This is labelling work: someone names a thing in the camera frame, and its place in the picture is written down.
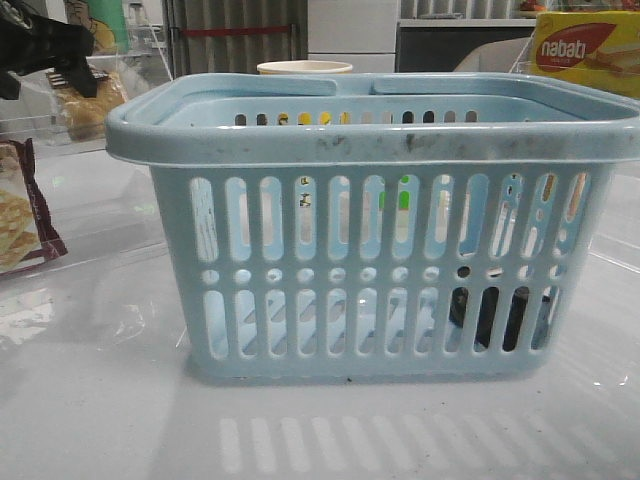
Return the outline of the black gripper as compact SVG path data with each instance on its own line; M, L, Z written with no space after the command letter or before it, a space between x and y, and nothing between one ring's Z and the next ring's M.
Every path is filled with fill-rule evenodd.
M95 79L86 58L93 53L94 38L81 25L41 16L21 2L1 3L1 97L20 96L19 76L54 69L82 96L97 95Z

